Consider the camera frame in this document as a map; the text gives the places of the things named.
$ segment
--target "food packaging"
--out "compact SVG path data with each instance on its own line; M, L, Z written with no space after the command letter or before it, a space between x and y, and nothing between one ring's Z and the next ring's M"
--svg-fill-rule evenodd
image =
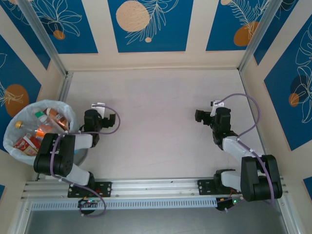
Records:
M28 156L36 156L40 148L40 141L30 133L26 133L17 141L14 148L23 151Z

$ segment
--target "yellow bottle cap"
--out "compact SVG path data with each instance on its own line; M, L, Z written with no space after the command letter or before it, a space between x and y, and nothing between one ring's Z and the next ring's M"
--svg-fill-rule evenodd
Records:
M16 124L15 124L15 127L16 128L21 128L23 122L22 121L17 121Z

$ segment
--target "white plastic bag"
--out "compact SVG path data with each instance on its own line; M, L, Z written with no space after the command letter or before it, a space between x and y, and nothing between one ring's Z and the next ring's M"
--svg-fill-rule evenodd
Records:
M4 138L3 138L3 146L6 151L13 156L15 159L24 162L29 165L34 165L35 157L28 156L21 150L14 148L15 142L23 137L26 132L22 130L17 130L15 128L15 123L18 120L21 121L37 121L36 117L33 114L33 110L40 109L45 110L46 108L51 107L55 109L60 114L64 115L64 117L69 122L70 132L77 132L79 130L79 124L76 118L76 114L73 109L64 102L61 101L52 101L52 100L43 100L39 102L32 103L24 109L22 109L14 118L10 121L9 125L6 128Z

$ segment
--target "cable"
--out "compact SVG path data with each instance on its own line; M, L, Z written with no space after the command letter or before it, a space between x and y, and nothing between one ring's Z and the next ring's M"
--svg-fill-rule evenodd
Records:
M228 95L227 97L225 97L225 98L222 99L221 101L217 102L216 105L218 105L218 104L221 103L221 102L224 102L226 99L228 99L228 98L230 98L230 97L233 97L233 96L244 96L244 97L249 98L251 101L253 101L253 103L254 103L255 106L257 107L257 112L258 112L258 118L257 118L255 124L254 124L251 128L249 128L249 129L247 129L246 131L244 131L244 132L242 132L241 134L239 134L239 135L237 136L237 138L240 138L242 135L246 134L247 132L250 132L252 129L254 129L254 128L258 125L258 123L259 123L259 121L260 121L260 114L261 114L261 111L260 111L260 107L259 107L258 103L256 102L256 100L255 100L254 98L252 98L251 96L247 95L247 94L238 94L238 93L237 93L237 94Z
M270 193L271 193L271 205L274 205L274 190L273 190L273 184L272 184L272 180L271 180L270 174L269 174L267 168L265 167L265 164L263 163L263 161L261 160L260 156L259 156L255 151L253 151L251 148L249 148L247 145L245 145L245 144L244 144L243 142L241 142L240 139L239 139L242 135L244 135L244 134L250 132L252 129L254 129L254 128L258 125L258 123L259 123L259 121L260 121L260 114L261 114L260 107L259 107L258 103L256 102L256 100L255 100L254 98L252 98L251 96L249 96L249 95L247 95L247 94L239 94L239 93L235 93L235 94L228 95L227 97L225 97L225 98L222 99L221 101L217 102L216 104L219 104L219 103L221 103L221 102L225 101L226 99L228 99L228 98L230 98L230 97L233 97L233 96L244 96L244 97L247 97L247 98L249 98L251 101L253 101L253 103L254 103L255 106L257 107L258 117L257 117L257 120L256 120L255 124L254 124L251 128L249 128L249 129L247 129L246 131L244 131L244 132L242 132L241 134L239 134L239 135L237 136L237 142L238 142L241 146L243 146L245 149L247 149L248 151L250 151L250 152L257 158L257 160L259 161L259 163L260 163L260 165L261 165L261 167L262 167L262 169L263 169L263 171L264 171L264 174L265 174L265 176L266 176L266 178L267 178L267 180L268 180L268 184L269 184L269 188L270 188Z
M229 198L232 196L232 193L233 193L233 189L231 189L231 192L230 192Z
M109 132L109 133L84 132L84 134L110 135L110 134L115 133L115 132L119 129L120 124L121 124L120 116L119 116L119 114L117 113L117 111L115 111L113 108L108 107L108 106L105 106L105 105L100 105L100 104L98 104L98 105L94 105L94 106L95 106L95 107L105 107L105 108L107 108L107 109L113 111L113 112L117 115L117 117L118 117L118 126L116 127L115 130L113 130L112 132ZM59 179L60 181L64 181L64 182L66 182L66 183L69 183L70 185L77 186L77 187L79 187L79 188L88 190L88 191L90 191L91 193L93 193L94 195L96 195L96 196L103 202L103 204L104 204L104 210L103 210L101 213L96 214L96 215L85 215L85 214L83 214L82 211L81 211L81 209L82 209L82 207L83 207L83 205L81 205L80 208L79 208L79 212L81 213L82 216L85 216L85 217L99 217L99 216L102 216L103 214L105 214L105 211L106 211L106 203L105 203L104 199L103 199L97 192L93 191L92 189L90 189L90 188L88 188L88 187L86 187L86 186L72 183L72 182L68 181L68 180L65 179L65 178L62 178L62 177L60 177L60 176L58 176L58 175L55 175L54 172L53 172L53 164L54 164L55 152L56 152L56 149L57 149L57 146L58 146L58 144L59 144L60 139L63 138L65 135L80 135L80 134L81 134L81 132L78 132L78 133L62 133L62 134L60 134L60 135L58 136L58 138L56 139L56 141L55 141L55 143L54 143L54 146L53 146L53 149L52 149L52 153L51 153L50 174L51 174L52 177L54 177L54 178L56 178L56 179Z

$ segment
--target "black mounting plate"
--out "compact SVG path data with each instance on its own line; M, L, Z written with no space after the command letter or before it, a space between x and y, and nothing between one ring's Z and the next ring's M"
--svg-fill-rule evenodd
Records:
M200 179L197 181L199 195L229 195L231 188L216 188L214 179Z
M95 192L97 192L102 197L111 197L112 183L111 182L95 182ZM84 197L97 197L91 192L85 189L81 189L76 186L69 186L68 188L68 198L84 198Z

